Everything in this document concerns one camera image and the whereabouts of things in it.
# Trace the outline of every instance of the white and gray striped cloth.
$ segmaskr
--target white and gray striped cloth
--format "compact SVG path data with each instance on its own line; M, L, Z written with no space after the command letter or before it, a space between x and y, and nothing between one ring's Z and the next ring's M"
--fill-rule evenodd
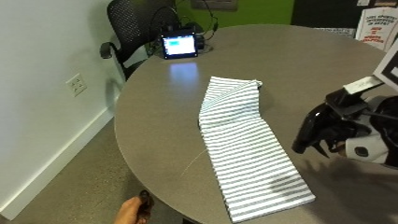
M199 126L235 223L315 200L259 114L257 80L212 77Z

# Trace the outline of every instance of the small screen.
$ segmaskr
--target small screen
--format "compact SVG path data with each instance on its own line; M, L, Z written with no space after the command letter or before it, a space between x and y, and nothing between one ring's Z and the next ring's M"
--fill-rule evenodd
M193 35L165 36L163 38L164 58L197 53L196 39Z

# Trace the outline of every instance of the round table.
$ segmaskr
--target round table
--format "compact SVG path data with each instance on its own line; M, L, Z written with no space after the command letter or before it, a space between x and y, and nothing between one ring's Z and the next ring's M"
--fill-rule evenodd
M312 28L223 28L197 58L153 56L124 86L116 136L127 164L152 194L197 223L232 223L199 129L211 76L257 79L260 114L316 201L244 223L397 223L398 173L382 165L328 159L292 144L303 120L328 93L370 76L385 52ZM396 94L388 85L368 95Z

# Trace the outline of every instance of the electrical outlet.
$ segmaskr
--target electrical outlet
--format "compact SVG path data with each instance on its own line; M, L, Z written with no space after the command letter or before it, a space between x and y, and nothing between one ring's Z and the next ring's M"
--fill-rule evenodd
M83 75L80 73L76 74L76 76L67 82L67 85L72 90L74 96L76 97L87 89Z

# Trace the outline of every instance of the monitor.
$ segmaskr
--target monitor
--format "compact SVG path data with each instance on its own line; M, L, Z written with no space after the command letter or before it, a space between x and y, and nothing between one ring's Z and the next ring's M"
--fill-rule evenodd
M164 59L197 57L196 33L179 30L161 34L161 47Z

